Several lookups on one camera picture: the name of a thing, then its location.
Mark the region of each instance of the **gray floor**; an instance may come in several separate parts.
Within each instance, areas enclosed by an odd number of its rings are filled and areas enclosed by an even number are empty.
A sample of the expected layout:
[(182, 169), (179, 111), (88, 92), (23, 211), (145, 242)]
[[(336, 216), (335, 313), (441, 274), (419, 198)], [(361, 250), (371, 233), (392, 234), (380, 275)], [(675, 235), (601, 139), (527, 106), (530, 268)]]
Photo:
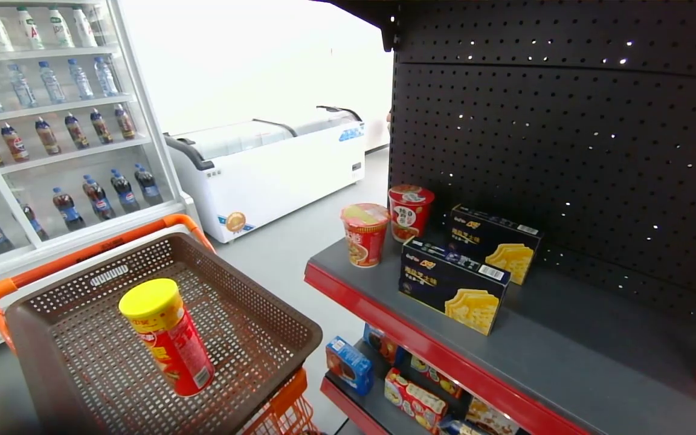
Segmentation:
[[(323, 329), (324, 342), (304, 367), (309, 384), (306, 398), (315, 410), (315, 424), (326, 433), (335, 433), (346, 418), (318, 391), (326, 371), (323, 346), (336, 335), (348, 342), (358, 341), (364, 322), (305, 284), (302, 278), (308, 259), (343, 237), (341, 208), (358, 202), (386, 203), (388, 150), (368, 155), (366, 165), (367, 176), (363, 181), (244, 235), (234, 243), (216, 246), (219, 256)], [(13, 424), (23, 429), (36, 423), (18, 361), (6, 346), (0, 345), (0, 433), (12, 429)], [(359, 432), (349, 422), (340, 433), (354, 435)]]

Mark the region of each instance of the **white chest freezer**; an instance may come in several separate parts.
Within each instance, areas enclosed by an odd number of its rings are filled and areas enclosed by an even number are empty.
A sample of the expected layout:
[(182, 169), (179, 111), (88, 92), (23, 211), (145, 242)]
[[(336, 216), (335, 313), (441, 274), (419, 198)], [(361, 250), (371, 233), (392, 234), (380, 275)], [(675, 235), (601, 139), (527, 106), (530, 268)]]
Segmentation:
[(166, 136), (204, 231), (227, 243), (364, 178), (364, 122), (319, 106)]

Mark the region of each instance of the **glass-door refrigerator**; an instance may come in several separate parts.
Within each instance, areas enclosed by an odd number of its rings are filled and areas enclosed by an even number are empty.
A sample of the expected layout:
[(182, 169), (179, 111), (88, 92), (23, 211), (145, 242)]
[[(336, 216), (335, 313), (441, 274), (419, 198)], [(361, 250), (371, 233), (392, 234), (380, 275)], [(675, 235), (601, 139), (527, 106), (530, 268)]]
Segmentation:
[(0, 279), (182, 212), (118, 3), (0, 1)]

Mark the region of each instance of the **instant noodle cup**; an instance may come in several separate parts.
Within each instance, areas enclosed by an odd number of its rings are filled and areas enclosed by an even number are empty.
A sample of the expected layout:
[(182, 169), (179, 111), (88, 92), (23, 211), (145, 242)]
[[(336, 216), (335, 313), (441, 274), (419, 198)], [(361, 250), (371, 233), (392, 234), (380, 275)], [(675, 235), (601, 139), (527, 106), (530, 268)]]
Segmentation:
[(173, 279), (151, 279), (128, 290), (118, 308), (179, 396), (206, 388), (215, 369)]
[(358, 267), (381, 262), (383, 240), (388, 226), (388, 209), (377, 204), (354, 204), (340, 212), (346, 229), (348, 259)]
[(397, 242), (423, 235), (434, 193), (419, 185), (400, 184), (388, 190), (391, 234)]

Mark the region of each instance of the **pegboard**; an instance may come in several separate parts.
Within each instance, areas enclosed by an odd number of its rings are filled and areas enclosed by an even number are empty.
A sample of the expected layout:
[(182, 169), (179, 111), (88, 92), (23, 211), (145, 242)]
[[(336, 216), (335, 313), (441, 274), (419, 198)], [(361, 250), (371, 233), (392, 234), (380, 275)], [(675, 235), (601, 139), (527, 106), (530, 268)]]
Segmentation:
[(389, 183), (432, 189), (438, 225), (463, 202), (543, 228), (536, 261), (696, 321), (696, 2), (396, 6)]

